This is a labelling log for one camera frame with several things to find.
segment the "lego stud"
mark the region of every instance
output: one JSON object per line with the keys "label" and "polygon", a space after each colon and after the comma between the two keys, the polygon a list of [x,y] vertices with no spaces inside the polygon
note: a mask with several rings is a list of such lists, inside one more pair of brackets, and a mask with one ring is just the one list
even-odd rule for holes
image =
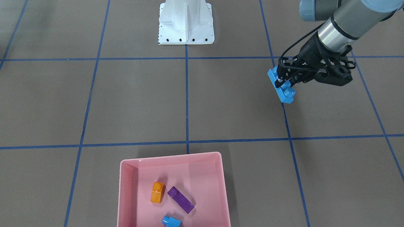
{"label": "lego stud", "polygon": [[167,194],[173,198],[175,202],[187,213],[189,214],[194,208],[194,205],[180,192],[177,188],[172,187]]}
{"label": "lego stud", "polygon": [[286,90],[286,89],[289,88],[291,85],[292,85],[292,84],[290,83],[290,81],[287,80],[287,81],[285,81],[285,82],[280,86],[280,88],[281,88],[282,90]]}
{"label": "lego stud", "polygon": [[286,98],[290,99],[296,94],[296,91],[293,88],[286,88],[286,90],[283,91],[283,94],[285,95]]}
{"label": "lego stud", "polygon": [[151,202],[161,203],[164,193],[164,184],[161,182],[154,182],[153,189],[151,190]]}
{"label": "lego stud", "polygon": [[164,216],[161,221],[166,227],[179,227],[181,222],[175,218]]}
{"label": "lego stud", "polygon": [[166,225],[169,220],[170,220],[170,217],[169,217],[169,216],[164,216],[164,217],[163,217],[163,220],[162,220],[162,223]]}

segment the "orange lego brick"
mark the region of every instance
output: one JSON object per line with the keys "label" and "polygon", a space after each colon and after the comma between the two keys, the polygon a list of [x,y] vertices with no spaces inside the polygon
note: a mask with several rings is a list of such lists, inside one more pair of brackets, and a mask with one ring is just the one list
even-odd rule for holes
{"label": "orange lego brick", "polygon": [[153,189],[151,190],[151,202],[161,203],[164,193],[164,184],[161,182],[154,182]]}

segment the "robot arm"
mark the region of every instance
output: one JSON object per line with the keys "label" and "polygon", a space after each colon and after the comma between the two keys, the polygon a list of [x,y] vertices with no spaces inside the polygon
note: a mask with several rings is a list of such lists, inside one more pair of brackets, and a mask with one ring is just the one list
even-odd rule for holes
{"label": "robot arm", "polygon": [[[300,14],[304,20],[328,20],[286,49],[278,66],[268,72],[281,101],[293,101],[295,91],[291,87],[300,82],[314,79],[343,86],[352,81],[351,69],[356,66],[346,56],[352,50],[351,44],[403,5],[404,0],[302,0]],[[298,55],[284,57],[312,33]]]}

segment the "black cable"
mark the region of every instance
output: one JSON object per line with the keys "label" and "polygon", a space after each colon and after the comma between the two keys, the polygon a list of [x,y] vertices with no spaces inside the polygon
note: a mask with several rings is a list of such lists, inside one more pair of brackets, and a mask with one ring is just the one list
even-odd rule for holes
{"label": "black cable", "polygon": [[296,44],[300,43],[302,40],[304,40],[306,37],[308,37],[309,35],[311,35],[312,33],[314,33],[315,31],[317,31],[324,23],[322,23],[321,25],[319,25],[318,27],[316,27],[315,29],[313,29],[311,32],[307,33],[306,35],[304,35],[303,37],[301,37],[298,41],[296,41],[294,44],[292,44],[290,47],[288,47],[285,52],[283,52],[283,54],[280,56],[280,58],[278,59],[278,65],[282,68],[286,68],[286,69],[293,69],[293,70],[300,70],[300,71],[317,71],[315,69],[310,69],[310,68],[302,68],[302,67],[295,67],[295,66],[290,66],[290,65],[284,65],[281,61],[281,59],[285,56],[285,54],[292,49],[294,46],[296,46]]}
{"label": "black cable", "polygon": [[385,20],[387,20],[387,19],[390,19],[390,17],[392,17],[396,11],[397,11],[397,10],[391,12],[387,17],[383,18],[383,20],[381,20],[380,22],[385,21]]}

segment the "white metal pedestal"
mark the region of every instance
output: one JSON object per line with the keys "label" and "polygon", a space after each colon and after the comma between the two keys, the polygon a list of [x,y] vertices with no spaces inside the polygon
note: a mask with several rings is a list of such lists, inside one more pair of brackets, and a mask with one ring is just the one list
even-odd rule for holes
{"label": "white metal pedestal", "polygon": [[160,5],[158,43],[212,44],[212,6],[205,0],[166,0]]}

